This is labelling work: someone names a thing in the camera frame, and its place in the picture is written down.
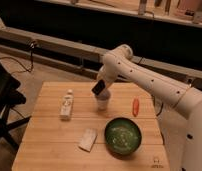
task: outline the small bottle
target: small bottle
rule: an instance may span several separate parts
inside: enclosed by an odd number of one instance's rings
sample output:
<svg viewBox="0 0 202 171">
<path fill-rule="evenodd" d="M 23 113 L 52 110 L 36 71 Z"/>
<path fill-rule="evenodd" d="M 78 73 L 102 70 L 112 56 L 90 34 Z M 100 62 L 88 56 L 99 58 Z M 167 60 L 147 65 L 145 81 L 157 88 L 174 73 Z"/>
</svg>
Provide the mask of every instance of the small bottle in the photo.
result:
<svg viewBox="0 0 202 171">
<path fill-rule="evenodd" d="M 60 118 L 63 120 L 70 120 L 73 106 L 73 91 L 70 89 L 63 98 L 61 106 Z"/>
</svg>

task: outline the orange object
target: orange object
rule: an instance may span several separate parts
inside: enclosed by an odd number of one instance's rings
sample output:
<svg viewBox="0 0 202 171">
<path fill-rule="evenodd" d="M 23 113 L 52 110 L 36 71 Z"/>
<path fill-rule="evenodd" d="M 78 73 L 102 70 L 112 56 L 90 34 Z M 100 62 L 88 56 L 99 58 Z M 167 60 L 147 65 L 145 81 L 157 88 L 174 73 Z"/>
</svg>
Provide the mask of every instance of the orange object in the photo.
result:
<svg viewBox="0 0 202 171">
<path fill-rule="evenodd" d="M 133 116 L 137 116 L 139 112 L 139 100 L 137 98 L 134 99 L 133 101 L 133 108 L 132 108 L 132 114 Z"/>
</svg>

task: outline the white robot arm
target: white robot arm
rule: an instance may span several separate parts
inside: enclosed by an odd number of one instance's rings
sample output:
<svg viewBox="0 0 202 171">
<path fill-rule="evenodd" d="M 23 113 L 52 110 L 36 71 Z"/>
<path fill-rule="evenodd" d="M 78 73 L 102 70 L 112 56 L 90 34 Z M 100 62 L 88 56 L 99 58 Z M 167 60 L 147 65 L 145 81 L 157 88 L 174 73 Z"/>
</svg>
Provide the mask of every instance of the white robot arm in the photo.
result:
<svg viewBox="0 0 202 171">
<path fill-rule="evenodd" d="M 189 119 L 188 136 L 182 161 L 183 171 L 202 171 L 202 91 L 185 83 L 140 67 L 129 60 L 133 52 L 121 45 L 102 56 L 103 66 L 93 88 L 101 96 L 116 79 L 123 76 L 158 97 Z"/>
</svg>

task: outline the black chair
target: black chair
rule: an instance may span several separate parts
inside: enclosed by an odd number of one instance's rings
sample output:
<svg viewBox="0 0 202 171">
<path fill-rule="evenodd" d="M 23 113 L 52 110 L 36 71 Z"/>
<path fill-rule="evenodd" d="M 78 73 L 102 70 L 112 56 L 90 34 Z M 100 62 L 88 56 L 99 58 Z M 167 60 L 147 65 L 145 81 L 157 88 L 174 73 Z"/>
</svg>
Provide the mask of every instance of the black chair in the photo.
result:
<svg viewBox="0 0 202 171">
<path fill-rule="evenodd" d="M 30 117 L 7 123 L 10 109 L 17 104 L 24 104 L 26 98 L 16 89 L 20 82 L 13 78 L 0 63 L 0 138 L 3 137 L 17 150 L 19 145 L 15 142 L 9 131 L 27 123 Z"/>
</svg>

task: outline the wooden table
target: wooden table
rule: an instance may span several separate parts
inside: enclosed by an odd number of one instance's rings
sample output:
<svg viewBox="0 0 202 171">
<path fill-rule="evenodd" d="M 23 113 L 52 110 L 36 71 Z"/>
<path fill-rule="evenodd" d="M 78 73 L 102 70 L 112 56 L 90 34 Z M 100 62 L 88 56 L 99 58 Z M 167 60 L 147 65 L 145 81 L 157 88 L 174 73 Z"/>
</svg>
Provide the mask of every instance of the wooden table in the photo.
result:
<svg viewBox="0 0 202 171">
<path fill-rule="evenodd" d="M 95 82 L 45 82 L 15 158 L 13 171 L 169 171 L 151 96 L 131 83 L 114 83 L 107 111 L 98 111 L 91 92 Z M 59 117 L 62 98 L 73 89 L 70 121 Z M 133 98 L 140 101 L 132 115 Z M 104 128 L 112 118 L 131 118 L 142 131 L 142 145 L 123 159 L 112 156 L 104 143 Z M 78 147 L 86 128 L 98 131 L 91 152 Z"/>
</svg>

